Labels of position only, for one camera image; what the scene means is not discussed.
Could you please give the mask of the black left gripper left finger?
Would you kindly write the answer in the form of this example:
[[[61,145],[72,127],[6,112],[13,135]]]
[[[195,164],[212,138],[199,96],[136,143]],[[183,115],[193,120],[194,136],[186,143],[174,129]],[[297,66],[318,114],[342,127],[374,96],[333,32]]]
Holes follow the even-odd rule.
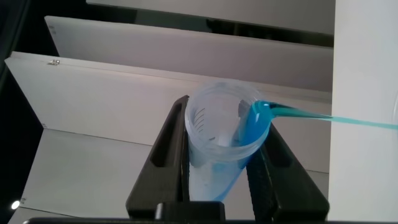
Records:
[[[160,203],[187,202],[189,158],[185,108],[189,96],[179,98],[155,140],[126,200],[130,218],[154,218]]]

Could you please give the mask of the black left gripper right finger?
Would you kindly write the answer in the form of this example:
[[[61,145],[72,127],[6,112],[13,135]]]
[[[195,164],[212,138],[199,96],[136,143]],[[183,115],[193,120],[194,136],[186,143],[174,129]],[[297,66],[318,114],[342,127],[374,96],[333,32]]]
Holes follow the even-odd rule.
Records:
[[[323,222],[330,205],[274,126],[246,166],[257,222]]]

